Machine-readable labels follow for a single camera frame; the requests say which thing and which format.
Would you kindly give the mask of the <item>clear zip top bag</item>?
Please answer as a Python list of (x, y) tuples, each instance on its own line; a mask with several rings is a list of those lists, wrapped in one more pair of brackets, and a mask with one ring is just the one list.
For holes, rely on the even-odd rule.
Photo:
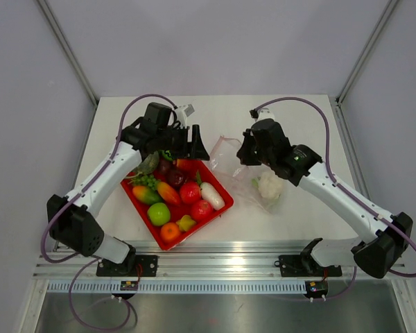
[(221, 135), (211, 150), (208, 168), (233, 197), (241, 198), (245, 202), (273, 214), (284, 197), (284, 191), (277, 201), (267, 201), (257, 197), (257, 191), (253, 188), (251, 180), (260, 176), (264, 171), (273, 170), (264, 165), (242, 165), (236, 156), (241, 145), (242, 142), (239, 139)]

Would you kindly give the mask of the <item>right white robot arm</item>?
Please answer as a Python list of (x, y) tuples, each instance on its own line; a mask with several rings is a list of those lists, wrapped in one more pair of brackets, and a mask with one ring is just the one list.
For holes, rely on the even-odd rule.
[(342, 218), (359, 237), (350, 242), (354, 263), (368, 275), (383, 278), (407, 248), (413, 226), (407, 214), (393, 215), (339, 181), (315, 151), (291, 145), (276, 121), (260, 120), (246, 129), (236, 155), (241, 164), (270, 167)]

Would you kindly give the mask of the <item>white cauliflower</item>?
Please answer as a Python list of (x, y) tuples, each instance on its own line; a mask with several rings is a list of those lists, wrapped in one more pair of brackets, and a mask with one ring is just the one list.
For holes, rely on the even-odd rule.
[(257, 197), (267, 201), (277, 201), (284, 191), (285, 181), (273, 171), (264, 171), (260, 176), (251, 180)]

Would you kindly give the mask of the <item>yellow starfruit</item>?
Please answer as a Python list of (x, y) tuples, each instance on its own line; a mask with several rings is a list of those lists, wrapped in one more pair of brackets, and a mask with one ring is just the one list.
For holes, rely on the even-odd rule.
[(197, 222), (189, 215), (184, 215), (180, 220), (175, 222), (180, 232), (188, 232), (197, 225)]

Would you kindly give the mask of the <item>red apple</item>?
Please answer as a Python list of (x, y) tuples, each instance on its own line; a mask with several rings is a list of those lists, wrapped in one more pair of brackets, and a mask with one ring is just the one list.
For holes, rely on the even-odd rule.
[(199, 200), (195, 202), (190, 209), (190, 217), (194, 221), (201, 221), (212, 215), (214, 209), (207, 200)]

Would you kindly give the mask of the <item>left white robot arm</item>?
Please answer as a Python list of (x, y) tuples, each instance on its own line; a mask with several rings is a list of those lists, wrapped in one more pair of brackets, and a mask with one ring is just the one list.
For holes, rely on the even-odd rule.
[(191, 104), (175, 108), (149, 103), (143, 116), (120, 125), (112, 150), (96, 169), (66, 195), (50, 197), (45, 235), (77, 255), (111, 262), (121, 276), (130, 275), (136, 267), (134, 248), (106, 234), (96, 218), (120, 182), (149, 155), (169, 151), (176, 158), (209, 159), (199, 125), (187, 126), (193, 112)]

